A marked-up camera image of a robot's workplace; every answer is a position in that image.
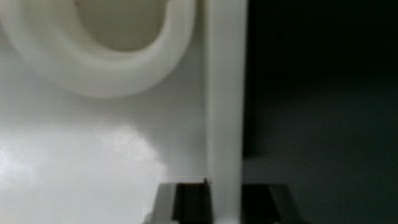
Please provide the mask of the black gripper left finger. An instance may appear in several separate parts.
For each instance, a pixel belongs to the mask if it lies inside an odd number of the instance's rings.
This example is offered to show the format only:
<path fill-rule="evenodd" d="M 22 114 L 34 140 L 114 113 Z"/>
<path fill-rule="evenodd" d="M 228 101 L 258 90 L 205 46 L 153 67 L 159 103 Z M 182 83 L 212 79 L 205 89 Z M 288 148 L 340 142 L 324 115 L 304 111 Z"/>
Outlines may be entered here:
<path fill-rule="evenodd" d="M 143 224 L 214 224 L 209 180 L 159 185 L 155 205 Z"/>

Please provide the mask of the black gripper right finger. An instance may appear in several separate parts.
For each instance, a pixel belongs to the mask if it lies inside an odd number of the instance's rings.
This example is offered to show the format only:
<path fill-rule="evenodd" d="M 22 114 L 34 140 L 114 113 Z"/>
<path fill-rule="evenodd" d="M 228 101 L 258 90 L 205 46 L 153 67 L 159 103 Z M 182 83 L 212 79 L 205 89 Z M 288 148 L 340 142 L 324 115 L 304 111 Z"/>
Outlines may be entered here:
<path fill-rule="evenodd" d="M 246 184 L 242 187 L 244 224 L 312 224 L 299 212 L 285 184 Z"/>

